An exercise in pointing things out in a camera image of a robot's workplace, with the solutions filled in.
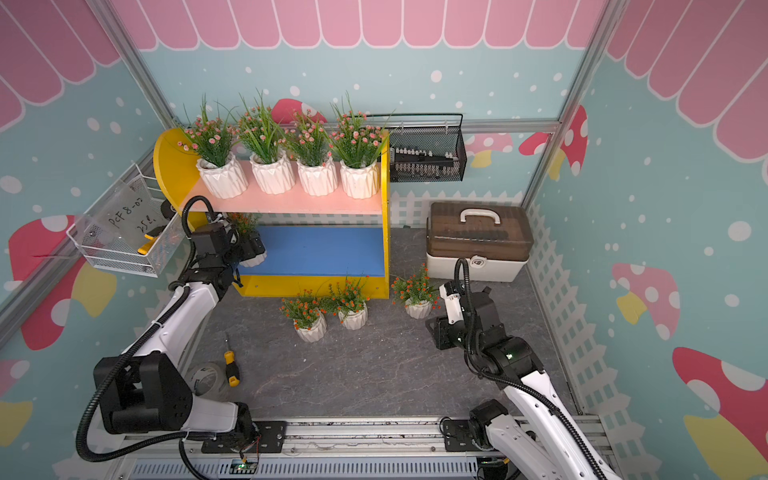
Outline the pink flower pot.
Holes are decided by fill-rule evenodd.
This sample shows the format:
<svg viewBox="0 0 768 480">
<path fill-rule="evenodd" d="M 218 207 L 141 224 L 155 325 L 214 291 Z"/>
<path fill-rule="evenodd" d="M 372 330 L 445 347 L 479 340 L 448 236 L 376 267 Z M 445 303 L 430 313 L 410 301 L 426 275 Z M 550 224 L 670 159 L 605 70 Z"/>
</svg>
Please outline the pink flower pot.
<svg viewBox="0 0 768 480">
<path fill-rule="evenodd" d="M 183 139 L 177 146 L 196 158 L 200 179 L 209 193 L 218 199 L 231 199 L 243 194 L 248 180 L 233 148 L 237 140 L 237 129 L 232 123 L 230 110 L 224 117 L 214 115 L 208 108 L 207 98 L 202 96 L 200 113 L 194 120 L 181 127 Z"/>
<path fill-rule="evenodd" d="M 330 134 L 332 156 L 341 163 L 342 188 L 353 199 L 368 199 L 380 189 L 378 162 L 390 132 L 371 125 L 368 115 L 355 111 L 349 97 L 332 105 L 337 126 Z"/>
<path fill-rule="evenodd" d="M 263 93 L 257 94 L 251 106 L 241 97 L 244 111 L 237 121 L 238 137 L 251 152 L 252 173 L 259 188 L 265 194 L 279 195 L 294 187 L 295 177 L 284 148 L 284 130 L 273 119 Z"/>
<path fill-rule="evenodd" d="M 333 193 L 338 188 L 338 176 L 322 123 L 296 112 L 286 130 L 285 140 L 291 157 L 297 162 L 304 191 L 314 197 Z"/>
</svg>

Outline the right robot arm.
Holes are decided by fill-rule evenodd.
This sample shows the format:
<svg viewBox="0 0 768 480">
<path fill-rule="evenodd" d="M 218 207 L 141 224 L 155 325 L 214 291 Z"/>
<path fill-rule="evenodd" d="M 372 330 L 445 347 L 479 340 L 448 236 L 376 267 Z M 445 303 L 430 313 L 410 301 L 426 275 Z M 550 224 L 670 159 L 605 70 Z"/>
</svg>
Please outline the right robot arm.
<svg viewBox="0 0 768 480">
<path fill-rule="evenodd" d="M 440 350 L 459 349 L 475 376 L 494 383 L 526 419 L 521 425 L 497 400 L 470 412 L 471 442 L 502 454 L 527 479 L 615 479 L 557 394 L 532 347 L 507 334 L 489 289 L 473 291 L 469 263 L 456 261 L 440 296 L 444 316 L 426 323 Z"/>
</svg>

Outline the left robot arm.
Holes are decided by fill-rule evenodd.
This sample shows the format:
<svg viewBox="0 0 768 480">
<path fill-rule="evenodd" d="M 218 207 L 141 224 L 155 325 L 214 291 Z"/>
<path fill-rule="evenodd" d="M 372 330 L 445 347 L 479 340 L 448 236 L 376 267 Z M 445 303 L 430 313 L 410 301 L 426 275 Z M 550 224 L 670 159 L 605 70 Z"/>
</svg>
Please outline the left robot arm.
<svg viewBox="0 0 768 480">
<path fill-rule="evenodd" d="M 79 422 L 75 448 L 86 462 L 107 462 L 143 448 L 176 440 L 216 441 L 244 454 L 260 439 L 249 408 L 196 396 L 179 370 L 182 354 L 203 320 L 232 286 L 242 284 L 239 266 L 257 248 L 238 233 L 226 214 L 203 195 L 181 211 L 192 249 L 171 283 L 173 295 L 159 316 L 120 355 L 105 357 L 93 371 L 95 392 Z M 112 435 L 145 433 L 147 439 L 107 453 L 88 444 L 94 417 Z"/>
</svg>

